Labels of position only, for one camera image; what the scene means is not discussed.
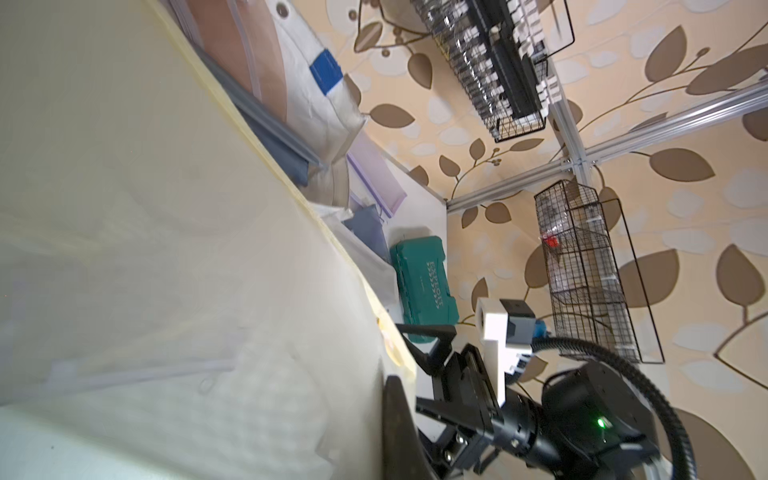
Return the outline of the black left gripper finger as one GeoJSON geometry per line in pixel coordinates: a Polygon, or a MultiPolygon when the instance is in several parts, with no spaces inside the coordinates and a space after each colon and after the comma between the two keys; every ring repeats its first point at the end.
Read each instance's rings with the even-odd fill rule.
{"type": "Polygon", "coordinates": [[[398,376],[388,376],[382,399],[382,465],[386,480],[427,480],[436,476],[416,428],[398,376]]]}

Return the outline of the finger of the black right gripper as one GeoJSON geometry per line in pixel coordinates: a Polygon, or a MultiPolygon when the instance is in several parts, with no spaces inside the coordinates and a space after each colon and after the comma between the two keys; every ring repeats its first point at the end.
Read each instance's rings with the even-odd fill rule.
{"type": "Polygon", "coordinates": [[[492,419],[498,416],[498,404],[493,397],[489,401],[481,398],[444,401],[417,397],[416,412],[447,426],[492,438],[492,419]]]}
{"type": "Polygon", "coordinates": [[[427,375],[439,375],[453,353],[456,327],[399,324],[397,329],[420,369],[427,375]]]}

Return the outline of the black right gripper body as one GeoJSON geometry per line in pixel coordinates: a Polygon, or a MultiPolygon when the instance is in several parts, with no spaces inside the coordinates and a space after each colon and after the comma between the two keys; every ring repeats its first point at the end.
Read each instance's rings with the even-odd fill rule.
{"type": "Polygon", "coordinates": [[[439,479],[467,470],[480,474],[502,452],[535,468],[540,439],[536,404],[513,390],[499,404],[480,351],[466,345],[452,353],[433,376],[432,399],[419,398],[416,412],[444,425],[438,439],[419,435],[427,461],[439,479]]]}

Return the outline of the yellow trimmed mesh pouch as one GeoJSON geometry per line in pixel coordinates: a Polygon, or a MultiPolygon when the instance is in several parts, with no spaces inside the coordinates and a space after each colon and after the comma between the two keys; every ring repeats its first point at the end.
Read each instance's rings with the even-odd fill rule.
{"type": "Polygon", "coordinates": [[[1,5],[1,475],[380,479],[413,363],[155,1],[1,5]]]}

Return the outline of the pink mesh pouch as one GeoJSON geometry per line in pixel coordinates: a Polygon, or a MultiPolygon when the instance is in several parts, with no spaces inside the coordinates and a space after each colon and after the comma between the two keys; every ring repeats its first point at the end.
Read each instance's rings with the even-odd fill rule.
{"type": "Polygon", "coordinates": [[[272,5],[201,0],[187,6],[202,49],[273,115],[286,120],[286,71],[272,5]]]}

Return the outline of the dark blue mesh pouch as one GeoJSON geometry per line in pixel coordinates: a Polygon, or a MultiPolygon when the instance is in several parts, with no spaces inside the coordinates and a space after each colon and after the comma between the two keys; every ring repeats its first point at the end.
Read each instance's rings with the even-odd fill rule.
{"type": "Polygon", "coordinates": [[[196,45],[192,47],[220,83],[246,124],[294,184],[307,186],[311,167],[317,171],[328,169],[309,145],[278,120],[253,94],[241,86],[200,47],[196,45]]]}

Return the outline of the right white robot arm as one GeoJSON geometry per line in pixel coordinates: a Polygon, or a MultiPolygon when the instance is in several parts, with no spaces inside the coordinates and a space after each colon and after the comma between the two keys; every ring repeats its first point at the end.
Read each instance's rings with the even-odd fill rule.
{"type": "Polygon", "coordinates": [[[672,478],[698,476],[690,437],[666,397],[630,362],[601,346],[573,338],[532,339],[528,345],[535,353],[558,349],[587,358],[580,367],[549,377],[540,401],[534,401],[513,390],[496,395],[479,349],[453,350],[454,326],[401,325],[398,330],[403,337],[436,340],[428,353],[408,348],[433,380],[433,398],[418,398],[415,410],[444,429],[432,441],[420,430],[405,430],[406,412],[387,421],[389,478],[397,468],[408,479],[482,474],[506,452],[555,479],[621,479],[660,458],[659,431],[669,444],[672,478]]]}

